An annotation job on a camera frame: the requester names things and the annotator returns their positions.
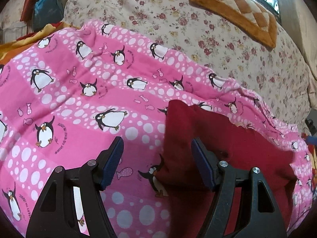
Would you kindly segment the yellow orange patterned blanket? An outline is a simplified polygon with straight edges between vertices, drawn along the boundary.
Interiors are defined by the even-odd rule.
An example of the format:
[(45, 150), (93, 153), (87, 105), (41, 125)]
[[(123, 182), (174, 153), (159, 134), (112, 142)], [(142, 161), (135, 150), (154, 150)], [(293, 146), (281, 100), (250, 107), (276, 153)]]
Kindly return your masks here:
[(65, 22), (47, 24), (41, 31), (27, 34), (18, 40), (1, 45), (1, 65), (7, 64), (13, 57), (30, 48), (42, 38), (52, 35), (54, 32), (64, 29), (65, 27), (75, 27)]

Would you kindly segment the floral beige bed quilt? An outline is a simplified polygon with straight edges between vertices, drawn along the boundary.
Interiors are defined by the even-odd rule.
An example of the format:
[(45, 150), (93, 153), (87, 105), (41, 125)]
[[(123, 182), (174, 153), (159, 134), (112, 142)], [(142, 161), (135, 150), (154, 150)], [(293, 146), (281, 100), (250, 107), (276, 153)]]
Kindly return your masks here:
[(268, 50), (226, 19), (189, 0), (67, 0), (64, 20), (115, 24), (185, 53), (219, 76), (254, 90), (278, 119), (303, 128), (310, 112), (308, 65), (287, 32), (277, 27)]

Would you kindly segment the dark red small garment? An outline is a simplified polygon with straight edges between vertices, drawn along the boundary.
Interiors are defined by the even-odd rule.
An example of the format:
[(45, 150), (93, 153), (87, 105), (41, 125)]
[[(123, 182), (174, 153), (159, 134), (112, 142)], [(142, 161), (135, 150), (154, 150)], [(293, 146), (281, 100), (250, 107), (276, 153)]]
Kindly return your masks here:
[(255, 130), (234, 125), (222, 114), (173, 100), (165, 122), (164, 164), (156, 176), (169, 195), (170, 237), (196, 237), (214, 196), (193, 159), (194, 138), (200, 138), (207, 150), (235, 168), (260, 168), (285, 226), (289, 225), (297, 180), (290, 166), (294, 153), (279, 149)]

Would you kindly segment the orange checkered plush cushion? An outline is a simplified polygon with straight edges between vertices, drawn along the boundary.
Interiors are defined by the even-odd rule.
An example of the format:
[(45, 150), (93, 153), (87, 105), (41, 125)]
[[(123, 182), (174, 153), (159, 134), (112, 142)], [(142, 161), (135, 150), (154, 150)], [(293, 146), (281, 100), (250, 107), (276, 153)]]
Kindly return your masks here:
[(277, 42), (275, 16), (255, 0), (190, 0), (226, 20), (247, 33), (269, 49)]

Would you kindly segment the pink penguin print blanket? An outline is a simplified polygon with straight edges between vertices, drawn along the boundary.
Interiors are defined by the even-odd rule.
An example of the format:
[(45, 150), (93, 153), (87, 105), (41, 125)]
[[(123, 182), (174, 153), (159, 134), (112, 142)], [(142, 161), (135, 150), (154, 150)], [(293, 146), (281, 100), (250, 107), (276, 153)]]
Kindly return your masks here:
[(222, 114), (294, 153), (297, 228), (313, 201), (309, 149), (296, 125), (273, 115), (256, 92), (223, 79), (185, 54), (98, 20), (67, 27), (1, 66), (1, 209), (25, 236), (53, 170), (96, 158), (115, 137), (124, 152), (101, 193), (119, 237), (170, 237), (168, 192), (157, 179), (164, 164), (170, 101)]

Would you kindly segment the blue plastic bag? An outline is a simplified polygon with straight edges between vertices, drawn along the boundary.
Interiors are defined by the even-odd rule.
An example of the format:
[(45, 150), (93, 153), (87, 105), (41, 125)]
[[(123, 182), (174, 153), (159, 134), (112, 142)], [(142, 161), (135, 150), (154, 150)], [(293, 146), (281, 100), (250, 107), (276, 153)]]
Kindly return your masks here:
[(63, 14), (61, 0), (38, 0), (32, 15), (32, 28), (37, 32), (47, 24), (58, 23), (63, 19)]

